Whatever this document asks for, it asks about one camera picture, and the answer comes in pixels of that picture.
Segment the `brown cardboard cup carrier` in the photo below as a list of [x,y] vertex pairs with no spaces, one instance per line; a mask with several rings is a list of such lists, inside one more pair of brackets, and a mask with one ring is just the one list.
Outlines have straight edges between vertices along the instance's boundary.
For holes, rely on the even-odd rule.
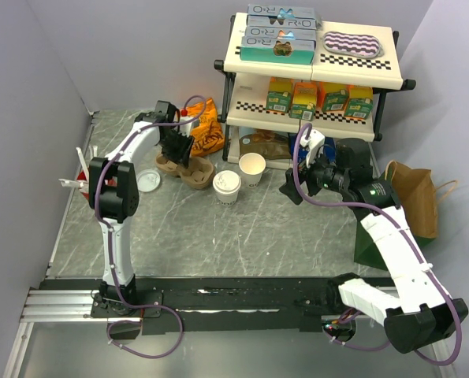
[[161,172],[180,178],[182,183],[196,190],[209,187],[216,174],[214,165],[203,157],[190,157],[187,168],[168,160],[163,154],[158,154],[154,162]]

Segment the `white plastic cup lid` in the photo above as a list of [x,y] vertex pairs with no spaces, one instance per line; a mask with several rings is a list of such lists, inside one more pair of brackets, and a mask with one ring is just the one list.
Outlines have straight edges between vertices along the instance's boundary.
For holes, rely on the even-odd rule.
[[241,178],[231,170],[218,172],[213,180],[213,187],[217,193],[230,194],[240,189]]

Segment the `white paper coffee cup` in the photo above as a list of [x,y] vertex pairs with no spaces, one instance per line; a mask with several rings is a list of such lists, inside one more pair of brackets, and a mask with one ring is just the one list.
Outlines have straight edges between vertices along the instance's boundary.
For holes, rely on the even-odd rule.
[[237,200],[241,187],[240,176],[231,170],[217,173],[213,179],[213,188],[218,201],[226,206],[231,206]]

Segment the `brown paper bag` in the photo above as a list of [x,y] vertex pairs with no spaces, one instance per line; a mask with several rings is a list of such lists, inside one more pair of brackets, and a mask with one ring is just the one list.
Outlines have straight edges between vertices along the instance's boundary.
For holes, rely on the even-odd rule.
[[430,169],[413,169],[391,160],[384,177],[398,195],[412,235],[420,246],[438,237],[438,205],[458,186],[450,180],[436,187]]

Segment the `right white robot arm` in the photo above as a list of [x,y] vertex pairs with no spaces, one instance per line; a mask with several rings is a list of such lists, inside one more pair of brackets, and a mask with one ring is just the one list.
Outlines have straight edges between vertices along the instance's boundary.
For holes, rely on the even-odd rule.
[[391,183],[374,176],[367,142],[340,140],[334,161],[322,152],[324,142],[318,132],[296,139],[296,147],[304,148],[307,156],[294,158],[280,191],[297,205],[321,190],[340,194],[340,206],[347,206],[370,236],[397,291],[396,296],[388,295],[353,273],[344,274],[333,279],[327,307],[339,314],[353,308],[369,316],[383,326],[389,342],[402,354],[450,336],[459,347],[467,305],[452,298],[437,280]]

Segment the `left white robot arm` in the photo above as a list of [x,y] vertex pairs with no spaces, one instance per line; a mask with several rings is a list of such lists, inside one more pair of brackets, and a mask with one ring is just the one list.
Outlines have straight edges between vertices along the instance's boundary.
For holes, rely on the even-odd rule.
[[192,150],[191,130],[199,123],[183,109],[159,101],[153,111],[140,113],[113,151],[89,163],[89,206],[102,232],[104,272],[95,304],[127,317],[143,309],[131,263],[130,228],[140,194],[136,166],[154,146],[164,156],[186,165]]

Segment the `orange kettle chips bag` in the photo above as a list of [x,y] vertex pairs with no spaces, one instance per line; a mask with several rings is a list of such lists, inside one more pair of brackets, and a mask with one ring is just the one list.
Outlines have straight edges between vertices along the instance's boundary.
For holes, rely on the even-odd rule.
[[218,122],[218,111],[212,98],[207,99],[206,109],[199,117],[199,125],[191,130],[191,135],[194,137],[191,150],[193,157],[205,157],[225,145],[224,132]]

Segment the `brown snack bag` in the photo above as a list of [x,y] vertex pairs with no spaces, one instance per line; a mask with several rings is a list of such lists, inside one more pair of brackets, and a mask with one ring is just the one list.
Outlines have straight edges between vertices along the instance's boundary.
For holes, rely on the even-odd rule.
[[239,139],[240,156],[254,153],[266,160],[290,159],[289,139],[267,130],[257,130]]

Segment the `blue snack bag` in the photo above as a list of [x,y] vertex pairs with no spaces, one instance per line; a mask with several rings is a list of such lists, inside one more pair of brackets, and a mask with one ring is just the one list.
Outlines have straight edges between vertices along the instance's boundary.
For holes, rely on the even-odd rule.
[[[296,142],[296,134],[288,133],[288,148],[289,148],[289,153],[291,156],[293,156],[293,150]],[[321,152],[323,152],[327,158],[330,161],[334,161],[336,157],[336,147],[333,138],[326,137],[325,138],[325,146],[321,149]],[[299,161],[302,161],[307,155],[306,150],[303,147],[300,147],[299,153],[298,153],[298,159]]]

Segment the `green juice carton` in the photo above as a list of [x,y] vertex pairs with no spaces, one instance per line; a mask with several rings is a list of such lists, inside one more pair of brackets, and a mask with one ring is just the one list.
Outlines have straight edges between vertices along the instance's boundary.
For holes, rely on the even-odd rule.
[[356,85],[348,86],[348,100],[344,108],[344,116],[366,120],[374,106],[373,89]]
[[293,81],[271,77],[266,95],[266,110],[287,113],[292,103]]
[[323,113],[342,111],[348,101],[348,86],[341,83],[320,82],[318,105]]

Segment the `dark green paper bag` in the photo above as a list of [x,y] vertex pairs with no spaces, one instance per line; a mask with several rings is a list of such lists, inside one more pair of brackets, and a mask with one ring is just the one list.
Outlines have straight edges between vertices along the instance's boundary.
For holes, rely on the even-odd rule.
[[360,225],[358,225],[356,228],[354,262],[376,269],[387,269],[385,263],[382,260],[382,256],[378,251],[378,248],[374,245],[374,242],[372,241],[372,238]]

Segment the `cream three-tier shelf rack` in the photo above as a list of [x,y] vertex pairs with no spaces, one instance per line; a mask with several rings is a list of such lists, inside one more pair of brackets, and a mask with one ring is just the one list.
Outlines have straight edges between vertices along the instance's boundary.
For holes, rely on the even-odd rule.
[[241,128],[296,134],[310,122],[324,136],[381,139],[387,93],[410,91],[389,27],[323,21],[307,38],[286,39],[285,28],[263,27],[255,16],[232,16],[226,56],[214,67],[225,75],[219,120],[225,125],[222,157],[237,163]]

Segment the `red straw holder cup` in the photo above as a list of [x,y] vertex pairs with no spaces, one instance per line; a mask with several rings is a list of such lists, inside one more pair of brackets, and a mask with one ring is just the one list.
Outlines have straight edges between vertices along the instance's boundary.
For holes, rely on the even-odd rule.
[[86,199],[89,199],[88,181],[83,170],[80,171],[76,180],[81,183],[81,188],[79,189],[80,193]]

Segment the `teal front R&O box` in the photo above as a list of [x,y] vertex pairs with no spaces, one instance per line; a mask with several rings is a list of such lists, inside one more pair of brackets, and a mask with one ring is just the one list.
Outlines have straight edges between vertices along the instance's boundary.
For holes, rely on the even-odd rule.
[[242,61],[310,65],[315,55],[313,40],[273,39],[244,36],[240,46]]

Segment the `purple wavy pattern pouch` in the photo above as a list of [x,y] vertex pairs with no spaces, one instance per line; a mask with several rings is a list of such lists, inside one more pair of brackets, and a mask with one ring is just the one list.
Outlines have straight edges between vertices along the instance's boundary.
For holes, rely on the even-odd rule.
[[330,53],[362,59],[384,55],[383,45],[373,35],[328,31],[322,36],[322,45]]

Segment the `grey back R&O box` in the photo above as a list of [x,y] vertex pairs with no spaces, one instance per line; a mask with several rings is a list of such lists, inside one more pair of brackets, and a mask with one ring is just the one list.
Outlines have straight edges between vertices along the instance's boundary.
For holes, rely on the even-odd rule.
[[247,26],[320,30],[322,18],[313,8],[250,4]]

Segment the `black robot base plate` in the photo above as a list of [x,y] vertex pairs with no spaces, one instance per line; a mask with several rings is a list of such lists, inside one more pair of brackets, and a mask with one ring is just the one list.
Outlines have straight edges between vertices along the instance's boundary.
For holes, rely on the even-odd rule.
[[123,298],[100,280],[44,280],[39,292],[60,303],[83,299],[83,318],[106,320],[118,341],[179,331],[321,332],[347,309],[332,280],[312,277],[139,278]]

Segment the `aluminium rail frame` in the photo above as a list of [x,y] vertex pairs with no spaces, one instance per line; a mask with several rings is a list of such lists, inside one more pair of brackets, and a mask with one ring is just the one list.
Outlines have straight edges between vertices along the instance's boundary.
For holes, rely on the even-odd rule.
[[32,334],[38,323],[102,322],[113,323],[120,317],[110,315],[93,316],[93,296],[96,290],[33,290],[28,292],[20,315],[17,335],[13,342],[4,377],[18,377]]

